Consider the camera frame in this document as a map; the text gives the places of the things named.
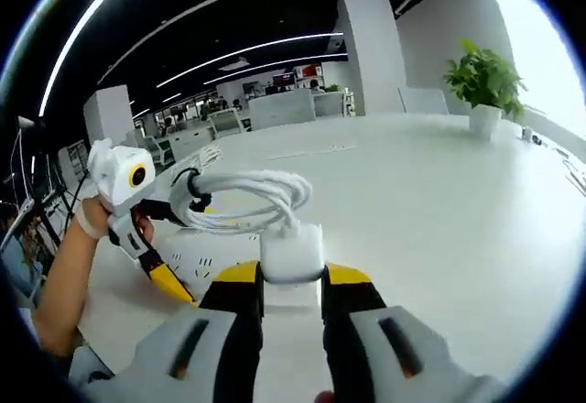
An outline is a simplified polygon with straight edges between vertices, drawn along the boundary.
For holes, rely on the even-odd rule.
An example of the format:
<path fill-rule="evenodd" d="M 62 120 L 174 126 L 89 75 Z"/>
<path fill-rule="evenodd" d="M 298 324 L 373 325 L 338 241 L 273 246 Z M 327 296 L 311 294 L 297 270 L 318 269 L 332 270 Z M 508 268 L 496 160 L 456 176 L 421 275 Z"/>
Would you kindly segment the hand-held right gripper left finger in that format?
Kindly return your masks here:
<path fill-rule="evenodd" d="M 250 402 L 263 347 L 256 261 L 223 270 L 197 307 L 160 324 L 104 384 L 107 402 Z"/>

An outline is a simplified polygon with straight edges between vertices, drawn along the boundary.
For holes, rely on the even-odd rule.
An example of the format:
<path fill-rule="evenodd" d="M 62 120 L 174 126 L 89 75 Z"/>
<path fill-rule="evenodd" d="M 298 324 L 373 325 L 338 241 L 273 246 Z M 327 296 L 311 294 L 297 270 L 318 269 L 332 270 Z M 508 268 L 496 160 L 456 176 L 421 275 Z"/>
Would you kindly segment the person's left hand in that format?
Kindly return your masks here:
<path fill-rule="evenodd" d="M 111 213 L 102 205 L 99 196 L 85 198 L 81 201 L 81 205 L 74 216 L 73 225 L 67 235 L 71 235 L 79 243 L 90 243 L 91 241 L 96 243 L 107 235 L 110 216 Z M 154 235 L 153 224 L 137 208 L 133 210 L 133 219 L 138 226 L 139 232 L 148 243 L 151 243 Z"/>

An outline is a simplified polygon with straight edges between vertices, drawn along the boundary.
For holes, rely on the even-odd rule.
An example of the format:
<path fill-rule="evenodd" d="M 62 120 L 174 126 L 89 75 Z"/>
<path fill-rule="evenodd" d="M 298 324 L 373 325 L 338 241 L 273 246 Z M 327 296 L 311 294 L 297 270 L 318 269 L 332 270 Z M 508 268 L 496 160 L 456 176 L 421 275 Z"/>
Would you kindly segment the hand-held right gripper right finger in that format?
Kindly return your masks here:
<path fill-rule="evenodd" d="M 360 270 L 329 263 L 321 278 L 330 402 L 499 402 L 504 386 L 450 356 L 447 342 L 406 309 L 389 307 Z"/>

